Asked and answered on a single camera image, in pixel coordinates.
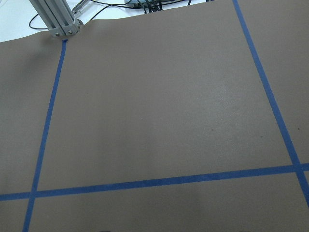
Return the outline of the aluminium profile post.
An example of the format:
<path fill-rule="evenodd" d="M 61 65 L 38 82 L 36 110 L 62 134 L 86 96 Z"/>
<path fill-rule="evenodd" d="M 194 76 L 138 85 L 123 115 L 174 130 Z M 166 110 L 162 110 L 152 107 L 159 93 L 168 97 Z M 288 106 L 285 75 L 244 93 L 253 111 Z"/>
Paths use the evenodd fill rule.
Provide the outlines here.
<path fill-rule="evenodd" d="M 80 21 L 66 0 L 30 0 L 53 37 L 71 36 L 80 31 Z"/>

